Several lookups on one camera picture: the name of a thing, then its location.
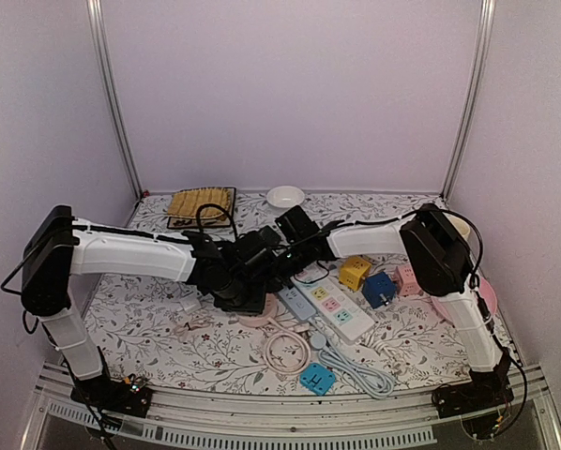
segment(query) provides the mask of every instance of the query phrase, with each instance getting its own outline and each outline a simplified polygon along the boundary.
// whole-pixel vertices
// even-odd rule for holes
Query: white bowl
[[[306,199],[306,194],[299,187],[278,186],[270,189],[265,199],[276,208],[288,209],[302,204]]]

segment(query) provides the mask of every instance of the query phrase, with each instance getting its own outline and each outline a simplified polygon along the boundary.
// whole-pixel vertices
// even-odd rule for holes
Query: white power strip
[[[346,342],[353,344],[374,327],[374,320],[330,279],[325,278],[311,283],[324,274],[325,272],[317,265],[310,265],[297,274],[293,282],[337,334]]]

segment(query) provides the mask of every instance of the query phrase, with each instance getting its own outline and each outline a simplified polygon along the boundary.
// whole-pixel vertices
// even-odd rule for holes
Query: black cable
[[[289,244],[288,248],[286,249],[286,251],[284,253],[282,253],[282,255],[284,255],[285,253],[290,252],[294,247],[299,246],[301,244],[303,244],[304,242],[308,242],[311,239],[315,239],[316,237],[320,237],[320,236],[324,236],[327,233],[330,232],[334,232],[335,230],[339,229],[339,228],[345,228],[345,227],[353,227],[354,225],[356,225],[355,223],[351,222],[351,223],[337,223],[334,227],[329,227],[329,228],[323,228],[322,230],[319,230],[318,232],[315,232],[314,234],[308,236],[308,237],[304,237],[303,239],[300,239],[292,244]]]
[[[385,220],[378,220],[378,221],[374,221],[374,222],[364,222],[364,221],[361,221],[361,220],[356,220],[354,222],[354,224],[355,225],[366,225],[366,226],[388,225],[389,223],[397,222],[398,220],[402,220],[404,218],[408,218],[410,216],[413,216],[418,211],[419,210],[414,209],[414,210],[409,211],[409,212],[407,212],[407,213],[405,213],[404,215],[401,215],[401,216],[392,217],[392,218],[388,218],[388,219],[385,219]],[[463,216],[460,213],[450,211],[448,209],[437,208],[437,209],[429,210],[429,212],[431,212],[431,213],[432,212],[439,212],[439,213],[447,214],[447,215],[450,215],[450,216],[454,216],[455,218],[459,218],[459,219],[463,220],[464,222],[466,222],[466,224],[473,230],[473,232],[475,232],[475,235],[477,236],[477,240],[478,240],[478,256],[477,256],[477,261],[475,262],[475,265],[473,266],[472,271],[470,272],[470,282],[471,282],[470,287],[472,289],[477,288],[480,284],[480,279],[478,277],[478,268],[480,267],[480,262],[483,259],[483,252],[484,252],[483,238],[480,235],[480,231],[478,230],[477,226],[468,217]]]
[[[366,225],[366,226],[370,226],[370,227],[371,226],[388,225],[389,223],[397,222],[398,220],[402,220],[403,218],[409,218],[410,216],[413,216],[417,212],[418,212],[417,209],[413,209],[412,211],[408,211],[407,213],[405,213],[402,216],[386,218],[384,220],[376,220],[376,221],[373,221],[373,222],[365,222],[365,221],[362,221],[362,220],[356,220],[354,222],[354,225]]]
[[[197,208],[197,212],[195,213],[195,219],[197,220],[197,228],[199,228],[199,233],[205,234],[204,224],[202,223],[201,214],[202,211],[204,211],[204,209],[206,208],[214,208],[221,211],[231,222],[231,226],[233,227],[233,234],[235,235],[235,240],[239,238],[239,233],[236,230],[235,220],[233,219],[233,216],[231,216],[231,213],[229,213],[226,209],[224,209],[219,204],[215,204],[215,203],[204,203],[199,208]]]
[[[101,416],[101,423],[107,425],[108,427],[117,429],[120,429],[122,427],[122,421],[120,419],[116,419],[115,417],[107,415],[101,408],[97,408],[97,411]]]
[[[97,422],[97,425],[99,426],[99,431],[101,432],[101,441],[105,444],[106,447],[108,447],[109,450],[117,450],[116,446],[112,442],[112,439],[110,438],[110,435],[108,434],[107,430],[105,429],[105,426],[103,426],[103,421],[93,411],[93,408],[89,404],[89,401],[84,396],[83,390],[76,383],[76,379],[74,378],[74,374],[72,373],[72,369],[70,367],[69,362],[66,360],[66,358],[64,358],[64,362],[66,363],[66,366],[68,367],[68,372],[69,372],[70,378],[72,379],[72,383],[74,384],[74,387],[76,388],[76,391],[79,393],[79,395],[83,399],[84,406],[86,407],[87,410],[89,410],[89,412],[93,416],[93,419],[95,420],[95,422]]]
[[[34,335],[38,328],[38,319],[35,318],[35,323],[33,324],[32,328],[28,327],[28,322],[26,322],[26,315],[28,311],[25,309],[22,313],[22,325],[24,326],[24,331],[29,335]]]
[[[521,416],[521,414],[523,413],[524,410],[524,405],[526,404],[526,399],[528,397],[528,380],[526,379],[526,374],[524,373],[524,369],[523,367],[518,364],[514,358],[512,358],[512,356],[509,357],[509,360],[511,361],[511,363],[516,366],[516,368],[518,369],[519,372],[521,372],[521,375],[523,376],[523,381],[524,381],[524,393],[523,393],[523,402],[521,403],[521,407],[518,410],[518,412],[516,412],[516,415],[514,416],[514,418],[503,428],[500,428],[497,433],[495,433],[493,436],[496,438],[497,436],[501,436],[502,434],[504,434],[506,431],[508,431],[518,420],[518,418]]]
[[[64,232],[66,230],[72,230],[74,229],[74,227],[62,227],[62,228],[58,228],[55,230],[51,230],[50,232],[43,234],[43,236],[37,241],[37,243],[30,249],[28,250],[28,252],[26,253],[26,256],[24,256],[24,258],[20,261],[20,263],[14,268],[14,270],[11,271],[11,273],[6,277],[6,279],[3,280],[3,282],[0,285],[0,289],[1,291],[3,291],[4,293],[11,293],[13,295],[22,295],[22,293],[20,291],[14,291],[13,289],[10,289],[7,287],[7,285],[9,284],[9,282],[18,274],[18,272],[21,271],[21,269],[24,267],[24,265],[28,262],[28,260],[30,260],[30,258],[41,248],[43,248],[43,246],[47,243],[47,241],[49,241],[52,237],[54,237],[56,234]]]
[[[78,225],[73,227],[74,230],[87,230],[88,228],[84,225]],[[127,228],[114,228],[106,227],[103,225],[91,225],[91,232],[101,232],[101,233],[111,233],[111,234],[121,234],[123,236],[138,236],[146,237],[147,239],[154,239],[162,242],[171,242],[173,244],[182,244],[185,246],[190,245],[189,239],[179,239],[177,237],[168,236],[165,234],[153,234],[152,232],[143,232],[141,230],[131,230]]]
[[[461,220],[463,220],[464,222],[466,222],[468,224],[468,226],[472,229],[473,232],[475,232],[475,234],[477,235],[477,240],[478,240],[478,255],[477,255],[477,262],[475,262],[475,265],[472,268],[472,271],[470,272],[470,282],[471,282],[471,288],[475,289],[480,285],[480,279],[478,277],[478,268],[480,267],[480,262],[483,259],[483,251],[484,251],[484,245],[483,245],[483,238],[480,235],[480,231],[478,230],[477,226],[472,222],[472,220],[470,220],[468,217],[463,216],[460,213],[456,213],[454,211],[449,211],[448,209],[438,209],[435,210],[438,211],[440,213],[444,213],[444,214],[448,214],[451,216],[454,216],[456,218],[459,218]]]
[[[322,275],[321,277],[318,277],[317,279],[313,279],[312,281],[301,281],[299,278],[297,278],[297,276],[294,277],[294,280],[298,281],[301,284],[309,285],[309,284],[314,284],[318,281],[321,281],[321,280],[325,279],[326,277],[328,277],[330,275],[330,269],[328,267],[325,267],[320,261],[317,261],[316,264],[318,264],[318,267],[320,267],[321,269],[324,269],[326,271],[326,273],[324,275]]]

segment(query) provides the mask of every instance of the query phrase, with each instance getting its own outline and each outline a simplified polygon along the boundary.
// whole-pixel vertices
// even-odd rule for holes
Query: blue cube socket
[[[397,286],[385,273],[373,275],[364,280],[362,294],[374,309],[388,305],[397,293]]]
[[[311,363],[299,375],[301,385],[310,389],[317,396],[323,396],[335,383],[336,377],[333,372],[317,363]]]

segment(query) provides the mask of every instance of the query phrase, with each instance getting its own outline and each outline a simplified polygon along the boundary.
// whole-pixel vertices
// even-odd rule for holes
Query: white cup
[[[447,215],[447,218],[454,226],[454,228],[458,231],[459,234],[462,235],[464,241],[468,242],[468,236],[470,236],[470,226],[461,218]]]

